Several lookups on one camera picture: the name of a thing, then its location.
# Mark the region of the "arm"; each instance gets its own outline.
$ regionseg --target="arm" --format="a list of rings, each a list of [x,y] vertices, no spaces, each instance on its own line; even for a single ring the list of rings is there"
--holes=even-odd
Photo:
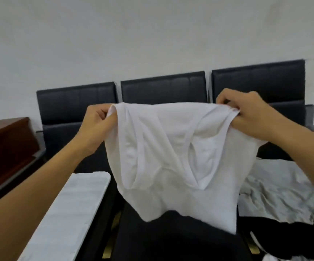
[[[0,260],[17,260],[52,202],[86,156],[95,152],[117,115],[110,104],[89,106],[76,136],[45,165],[0,200]]]
[[[224,89],[216,103],[240,109],[232,126],[243,133],[272,142],[288,153],[314,185],[314,133],[265,103],[257,92]]]

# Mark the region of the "black leather chair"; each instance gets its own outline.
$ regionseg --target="black leather chair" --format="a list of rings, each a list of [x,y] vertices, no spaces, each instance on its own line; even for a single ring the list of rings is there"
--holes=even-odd
[[[224,88],[257,91],[281,114],[300,125],[307,125],[304,60],[213,70],[211,76],[213,99]],[[259,149],[258,157],[291,160],[288,154],[271,143]],[[314,225],[239,217],[238,229],[246,237],[250,237],[252,231],[263,248],[276,257],[291,259],[295,255],[304,255],[314,259]]]
[[[121,82],[127,103],[207,102],[205,72]],[[111,260],[249,260],[243,241],[175,211],[144,222],[126,203]]]
[[[37,99],[48,158],[55,155],[75,136],[87,106],[118,102],[114,82],[41,90],[37,92]],[[104,144],[75,169],[76,173],[93,171],[111,173]],[[117,185],[111,176],[110,184],[76,260],[101,259],[115,215],[115,205],[119,200]]]
[[[126,103],[207,102],[205,72],[192,72],[121,82]]]
[[[281,114],[305,125],[304,60],[213,70],[211,80],[214,101],[224,88],[257,91]],[[291,160],[288,154],[271,143],[259,149],[258,157]]]

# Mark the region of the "forearm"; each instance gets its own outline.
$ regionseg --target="forearm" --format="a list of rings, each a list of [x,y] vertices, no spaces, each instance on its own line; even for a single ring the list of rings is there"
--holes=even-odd
[[[69,176],[84,158],[71,141],[0,199],[0,260],[16,260]]]
[[[294,122],[287,122],[275,144],[287,152],[314,185],[314,133]]]

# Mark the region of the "white cloth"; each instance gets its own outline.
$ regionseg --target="white cloth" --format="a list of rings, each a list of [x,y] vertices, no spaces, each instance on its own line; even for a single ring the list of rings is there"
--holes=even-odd
[[[262,141],[230,127],[237,109],[206,103],[112,105],[105,140],[124,199],[144,221],[176,210],[236,233],[240,186]]]
[[[293,161],[257,159],[238,199],[240,216],[314,223],[314,187]]]

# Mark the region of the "left hand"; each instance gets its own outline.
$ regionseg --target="left hand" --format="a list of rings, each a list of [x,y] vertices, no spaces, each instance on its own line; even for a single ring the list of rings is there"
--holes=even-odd
[[[81,149],[85,157],[98,149],[106,134],[117,124],[117,113],[106,118],[111,105],[111,103],[104,103],[88,106],[82,125],[71,140],[77,148]]]

